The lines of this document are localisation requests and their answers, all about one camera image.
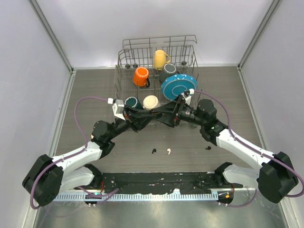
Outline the black earbud charging case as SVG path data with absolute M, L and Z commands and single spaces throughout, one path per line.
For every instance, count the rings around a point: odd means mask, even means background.
M 162 114 L 159 112 L 151 112 L 151 114 L 155 115 L 157 118 L 159 118 Z

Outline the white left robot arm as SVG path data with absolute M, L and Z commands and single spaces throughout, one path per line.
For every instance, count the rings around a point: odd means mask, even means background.
M 159 108 L 159 105 L 138 109 L 114 104 L 112 109 L 115 121 L 97 121 L 93 126 L 91 140 L 86 140 L 83 146 L 60 156 L 39 156 L 22 182 L 23 188 L 30 194 L 30 206 L 33 209 L 46 206 L 59 193 L 69 189 L 82 186 L 97 189 L 101 184 L 101 172 L 90 162 L 111 152 L 115 146 L 113 138 L 128 129 L 138 132 L 151 120 L 159 118 Z

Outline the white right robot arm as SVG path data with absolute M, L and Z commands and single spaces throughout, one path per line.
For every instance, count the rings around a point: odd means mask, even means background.
M 209 99 L 198 102 L 196 109 L 190 107 L 182 97 L 154 108 L 150 111 L 157 121 L 175 127 L 180 121 L 197 124 L 200 134 L 215 146 L 230 151 L 250 168 L 241 168 L 232 163 L 224 163 L 214 176 L 217 186 L 224 188 L 230 183 L 238 183 L 255 188 L 270 202 L 279 203 L 288 197 L 290 191 L 303 182 L 293 168 L 289 156 L 283 152 L 274 154 L 255 146 L 235 134 L 217 117 L 217 110 Z

